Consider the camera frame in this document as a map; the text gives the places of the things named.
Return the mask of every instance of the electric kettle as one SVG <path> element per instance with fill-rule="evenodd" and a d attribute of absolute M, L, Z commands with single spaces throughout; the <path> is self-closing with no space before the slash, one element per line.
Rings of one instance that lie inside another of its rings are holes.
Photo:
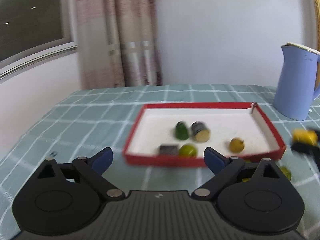
<path fill-rule="evenodd" d="M 281 114 L 303 121 L 312 101 L 320 94 L 320 86 L 315 89 L 320 52 L 296 43 L 287 43 L 281 49 L 284 64 L 273 106 Z"/>

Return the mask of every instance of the green ball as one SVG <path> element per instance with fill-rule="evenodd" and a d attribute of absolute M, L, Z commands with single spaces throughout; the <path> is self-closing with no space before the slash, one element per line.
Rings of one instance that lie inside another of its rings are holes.
<path fill-rule="evenodd" d="M 197 157 L 198 151 L 192 144 L 185 144 L 179 149 L 179 156 L 181 157 Z"/>

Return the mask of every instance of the plaid tablecloth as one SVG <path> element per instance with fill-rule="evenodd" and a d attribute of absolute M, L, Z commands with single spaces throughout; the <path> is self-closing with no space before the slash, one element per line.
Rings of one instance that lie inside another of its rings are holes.
<path fill-rule="evenodd" d="M 24 134 L 0 162 L 0 239 L 10 239 L 19 228 L 11 205 L 24 182 L 52 152 L 58 163 L 78 156 L 91 157 L 109 146 L 114 152 L 111 167 L 103 174 L 126 193 L 137 190 L 192 192 L 210 179 L 207 168 L 159 168 L 129 166 L 121 150 L 141 106 L 154 102 L 256 101 L 288 143 L 294 128 L 320 129 L 320 99 L 308 118 L 293 121 L 272 106 L 275 89 L 254 85 L 170 85 L 79 91 L 57 104 Z M 280 161 L 292 172 L 292 184 L 305 202 L 298 231 L 308 239 L 320 238 L 320 180 L 313 160 L 292 155 L 288 148 Z"/>

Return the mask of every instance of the yellow toy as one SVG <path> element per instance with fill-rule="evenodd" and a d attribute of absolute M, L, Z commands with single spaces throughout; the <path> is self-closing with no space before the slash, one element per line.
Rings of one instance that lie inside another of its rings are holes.
<path fill-rule="evenodd" d="M 292 133 L 292 143 L 300 142 L 312 146 L 318 145 L 318 136 L 315 131 L 295 129 Z"/>

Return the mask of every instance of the white wall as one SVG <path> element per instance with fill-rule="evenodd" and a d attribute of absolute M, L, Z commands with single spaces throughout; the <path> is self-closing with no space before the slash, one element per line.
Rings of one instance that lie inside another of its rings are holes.
<path fill-rule="evenodd" d="M 30 126 L 77 90 L 77 53 L 43 63 L 1 83 L 0 159 Z"/>
<path fill-rule="evenodd" d="M 315 48 L 313 0 L 156 0 L 165 84 L 277 85 L 280 46 Z"/>

